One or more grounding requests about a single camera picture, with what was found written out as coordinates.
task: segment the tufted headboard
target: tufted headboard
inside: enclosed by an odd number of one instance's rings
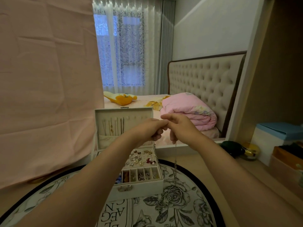
[[[199,57],[168,64],[169,94],[190,92],[218,117],[216,127],[225,137],[242,73],[246,51]]]

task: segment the jewelry box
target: jewelry box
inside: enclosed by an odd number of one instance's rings
[[[152,107],[96,109],[97,155],[118,136],[152,117]],[[132,150],[107,201],[161,194],[163,182],[155,144],[148,141]]]

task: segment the hand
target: hand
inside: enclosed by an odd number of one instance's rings
[[[161,118],[169,120],[168,128],[171,129],[170,140],[173,144],[180,140],[191,145],[197,136],[202,134],[185,115],[169,113],[161,115]]]
[[[154,118],[146,119],[143,123],[131,129],[138,141],[137,147],[147,141],[157,141],[161,138],[163,130],[167,130],[169,121],[166,119],[158,120]]]

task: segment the forearm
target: forearm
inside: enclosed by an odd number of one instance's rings
[[[119,172],[136,147],[135,139],[131,132],[118,137],[16,227],[95,226]]]
[[[191,145],[202,156],[240,226],[303,226],[293,207],[206,136]]]

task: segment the orange plush toy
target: orange plush toy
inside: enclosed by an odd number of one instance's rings
[[[112,103],[117,103],[121,106],[130,104],[133,100],[137,100],[137,96],[131,94],[117,93],[113,94],[111,92],[103,92],[103,95],[108,98]]]

